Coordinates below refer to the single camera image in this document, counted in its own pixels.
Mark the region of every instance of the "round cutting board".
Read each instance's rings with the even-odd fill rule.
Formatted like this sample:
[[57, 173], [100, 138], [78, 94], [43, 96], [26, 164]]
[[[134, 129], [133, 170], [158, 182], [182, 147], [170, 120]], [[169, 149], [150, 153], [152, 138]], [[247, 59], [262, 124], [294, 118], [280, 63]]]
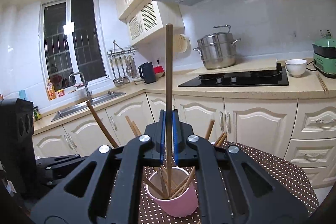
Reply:
[[185, 52], [190, 44], [190, 40], [183, 34], [173, 36], [173, 52]]

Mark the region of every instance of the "black speaker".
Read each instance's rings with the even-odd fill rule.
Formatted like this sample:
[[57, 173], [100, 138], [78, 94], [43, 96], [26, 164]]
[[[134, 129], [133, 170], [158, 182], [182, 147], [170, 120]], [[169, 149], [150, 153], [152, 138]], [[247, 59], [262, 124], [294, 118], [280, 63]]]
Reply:
[[0, 101], [0, 162], [23, 198], [36, 195], [33, 107], [21, 99]]

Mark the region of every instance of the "lattice cabinet door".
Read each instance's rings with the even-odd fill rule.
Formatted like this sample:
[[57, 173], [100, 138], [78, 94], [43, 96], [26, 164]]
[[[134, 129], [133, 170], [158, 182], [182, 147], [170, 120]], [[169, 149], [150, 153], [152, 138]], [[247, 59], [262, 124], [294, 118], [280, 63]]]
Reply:
[[139, 17], [140, 15], [137, 11], [134, 11], [126, 19], [128, 34], [132, 45], [143, 39], [143, 32]]
[[139, 18], [144, 37], [163, 27], [156, 1], [146, 1], [139, 12]]

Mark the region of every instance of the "window frame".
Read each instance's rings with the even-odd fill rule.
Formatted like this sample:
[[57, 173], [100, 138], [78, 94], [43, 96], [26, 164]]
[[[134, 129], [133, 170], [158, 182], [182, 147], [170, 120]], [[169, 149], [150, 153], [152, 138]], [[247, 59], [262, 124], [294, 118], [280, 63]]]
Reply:
[[[41, 9], [40, 9], [40, 22], [39, 22], [40, 23], [40, 26], [39, 26], [40, 62], [41, 62], [41, 69], [42, 69], [42, 74], [43, 74], [43, 80], [45, 82], [45, 87], [47, 87], [47, 79], [49, 78], [49, 73], [48, 73], [48, 67], [47, 67], [47, 61], [46, 61], [46, 55], [45, 55], [45, 45], [44, 45], [44, 8], [52, 6], [52, 5], [60, 4], [60, 3], [66, 3], [66, 23], [68, 24], [71, 22], [71, 0], [52, 0], [46, 3], [42, 3]], [[94, 9], [94, 18], [95, 18], [95, 24], [96, 24], [96, 30], [97, 30], [98, 44], [99, 44], [101, 59], [103, 62], [106, 76], [89, 81], [88, 82], [89, 87], [97, 83], [102, 83], [102, 82], [111, 80], [111, 74], [110, 74], [110, 68], [108, 65], [108, 59], [106, 55], [104, 37], [102, 34], [102, 26], [101, 26], [101, 18], [100, 18], [98, 0], [93, 0], [93, 9]], [[73, 36], [70, 34], [68, 35], [68, 45], [69, 45], [70, 60], [71, 60], [73, 72], [79, 72], [78, 63], [77, 63], [76, 54], [75, 54]], [[80, 75], [75, 75], [75, 80], [76, 80], [76, 85], [82, 82]], [[67, 87], [64, 90], [66, 91], [67, 89], [72, 89], [72, 86]]]

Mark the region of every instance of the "pink cup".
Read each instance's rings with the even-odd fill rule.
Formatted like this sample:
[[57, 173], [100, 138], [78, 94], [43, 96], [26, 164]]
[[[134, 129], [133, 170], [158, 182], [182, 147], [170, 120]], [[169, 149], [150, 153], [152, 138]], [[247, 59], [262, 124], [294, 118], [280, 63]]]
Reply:
[[[184, 178], [189, 175], [188, 172], [179, 167], [172, 167], [172, 177], [174, 182], [179, 185]], [[148, 179], [159, 190], [162, 190], [160, 177], [157, 172]], [[191, 182], [187, 190], [180, 196], [173, 199], [160, 199], [150, 186], [146, 184], [147, 194], [159, 205], [167, 214], [174, 217], [185, 217], [191, 215], [198, 207], [198, 199], [193, 183]]]

